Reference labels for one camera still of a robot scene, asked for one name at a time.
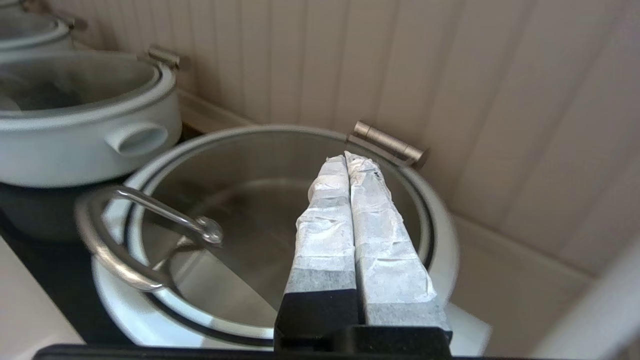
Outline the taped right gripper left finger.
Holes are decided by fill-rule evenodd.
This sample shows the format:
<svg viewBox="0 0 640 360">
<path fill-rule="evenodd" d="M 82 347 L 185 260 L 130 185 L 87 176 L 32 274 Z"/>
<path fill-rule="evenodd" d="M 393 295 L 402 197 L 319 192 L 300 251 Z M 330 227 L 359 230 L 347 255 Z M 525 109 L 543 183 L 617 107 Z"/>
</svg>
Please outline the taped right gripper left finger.
<svg viewBox="0 0 640 360">
<path fill-rule="evenodd" d="M 344 155 L 327 158 L 311 183 L 274 324 L 277 351 L 324 351 L 334 334 L 359 324 L 349 186 Z"/>
</svg>

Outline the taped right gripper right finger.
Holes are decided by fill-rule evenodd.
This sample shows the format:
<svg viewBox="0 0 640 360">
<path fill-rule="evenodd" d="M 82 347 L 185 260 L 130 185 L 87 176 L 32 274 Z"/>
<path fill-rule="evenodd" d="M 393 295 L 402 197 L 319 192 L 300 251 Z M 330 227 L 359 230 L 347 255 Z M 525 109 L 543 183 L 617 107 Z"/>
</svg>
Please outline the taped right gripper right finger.
<svg viewBox="0 0 640 360">
<path fill-rule="evenodd" d="M 420 260 L 379 165 L 346 152 L 358 288 L 365 324 L 436 328 L 453 337 L 445 307 Z"/>
</svg>

